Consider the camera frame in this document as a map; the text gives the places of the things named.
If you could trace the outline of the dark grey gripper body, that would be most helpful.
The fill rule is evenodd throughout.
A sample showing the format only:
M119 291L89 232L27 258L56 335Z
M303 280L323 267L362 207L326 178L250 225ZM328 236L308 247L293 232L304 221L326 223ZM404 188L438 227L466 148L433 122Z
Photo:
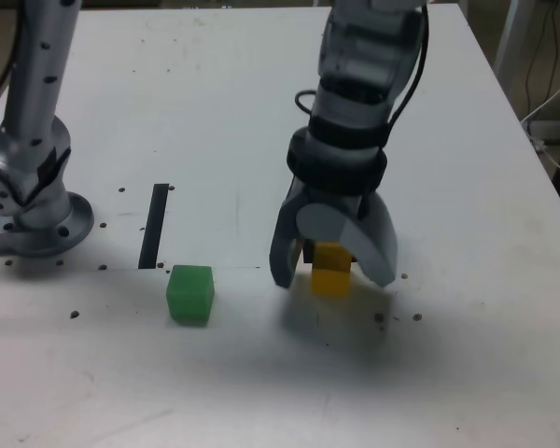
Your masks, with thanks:
M298 178L293 178L290 194L302 193L307 203L324 203L341 209L356 217L366 217L371 208L371 196L341 196L306 186Z

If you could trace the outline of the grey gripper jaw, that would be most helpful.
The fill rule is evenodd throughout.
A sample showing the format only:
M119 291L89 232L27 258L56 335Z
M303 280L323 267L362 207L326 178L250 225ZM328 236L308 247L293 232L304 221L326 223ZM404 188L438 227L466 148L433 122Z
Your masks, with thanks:
M378 193L369 196L369 212L358 218L335 205L310 203L297 214L300 234L316 242L337 242L357 259L361 271L377 286L396 279L398 241L387 207Z
M275 284L290 287L301 254L298 212L309 203L309 195L299 179L293 179L278 213L273 233L269 263Z

